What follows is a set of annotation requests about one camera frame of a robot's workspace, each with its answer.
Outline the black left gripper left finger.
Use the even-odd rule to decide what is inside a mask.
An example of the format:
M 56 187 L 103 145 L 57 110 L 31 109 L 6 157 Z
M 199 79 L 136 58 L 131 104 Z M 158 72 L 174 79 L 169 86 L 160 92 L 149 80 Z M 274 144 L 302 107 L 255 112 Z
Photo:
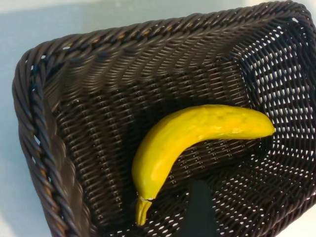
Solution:
M 196 231 L 198 216 L 198 181 L 190 184 L 190 200 L 185 213 L 185 217 L 181 222 L 178 230 L 179 237 L 193 237 Z

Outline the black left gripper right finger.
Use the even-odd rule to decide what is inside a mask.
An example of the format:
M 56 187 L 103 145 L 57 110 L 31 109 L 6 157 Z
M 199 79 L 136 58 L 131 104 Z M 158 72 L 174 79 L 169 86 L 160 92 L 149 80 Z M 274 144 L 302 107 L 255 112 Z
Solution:
M 198 237 L 218 237 L 217 223 L 215 220 L 215 210 L 212 190 L 205 181 L 199 180 L 199 211 L 198 211 Z

